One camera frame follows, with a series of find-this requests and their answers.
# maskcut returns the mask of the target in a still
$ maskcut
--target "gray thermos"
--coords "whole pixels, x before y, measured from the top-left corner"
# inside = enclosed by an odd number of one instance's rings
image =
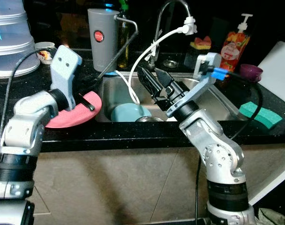
[[[117,53],[118,21],[114,16],[118,11],[90,8],[88,20],[94,69],[102,72]],[[117,62],[107,70],[116,70]]]

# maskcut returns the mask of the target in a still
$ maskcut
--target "orange soap bottle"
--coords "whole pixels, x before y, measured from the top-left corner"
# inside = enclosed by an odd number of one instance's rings
[[[238,64],[238,61],[249,42],[249,36],[244,33],[247,28],[247,19],[252,17],[251,14],[241,14],[245,16],[244,22],[238,25],[238,32],[235,31],[229,32],[227,38],[221,49],[221,68],[227,69],[229,71],[234,71],[235,67]]]

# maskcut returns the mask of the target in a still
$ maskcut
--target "kitchen sink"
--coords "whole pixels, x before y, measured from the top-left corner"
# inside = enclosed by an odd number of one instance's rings
[[[123,72],[128,80],[128,72]],[[197,85],[198,81],[189,78],[191,74],[170,73],[178,82],[183,82],[189,89]],[[132,88],[136,92],[140,104],[146,107],[153,116],[162,120],[166,120],[167,116],[151,98],[151,95],[140,83],[137,73],[132,77]],[[110,115],[112,110],[124,103],[132,103],[128,87],[121,77],[103,77],[102,83],[99,86],[98,94],[102,99],[102,109],[96,120],[98,122],[111,122]],[[211,86],[201,97],[196,101],[199,108],[204,108],[208,111],[215,120],[245,120],[246,118],[239,113],[239,110],[215,87]]]

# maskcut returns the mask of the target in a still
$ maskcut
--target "purple cup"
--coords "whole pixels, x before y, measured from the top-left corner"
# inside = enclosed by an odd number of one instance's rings
[[[258,82],[261,80],[263,70],[259,67],[250,64],[241,64],[240,75],[251,82]]]

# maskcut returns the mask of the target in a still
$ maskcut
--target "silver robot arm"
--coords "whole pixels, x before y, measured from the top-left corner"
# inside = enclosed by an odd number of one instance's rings
[[[33,224],[33,175],[45,125],[58,112],[75,107],[73,73],[82,58],[61,45],[51,64],[51,91],[20,99],[0,143],[0,224]]]
[[[219,67],[220,62],[221,56],[216,53],[198,56],[193,76],[200,82],[191,90],[160,69],[155,69],[159,82],[142,67],[138,68],[138,76],[167,116],[174,116],[181,122],[180,129],[199,151],[206,166],[207,208],[211,222],[252,225],[256,222],[253,207],[248,203],[245,174],[241,170],[242,149],[225,136],[221,125],[205,109],[199,109],[194,102],[216,81],[211,72],[200,72],[202,65]],[[167,97],[160,96],[163,88]]]

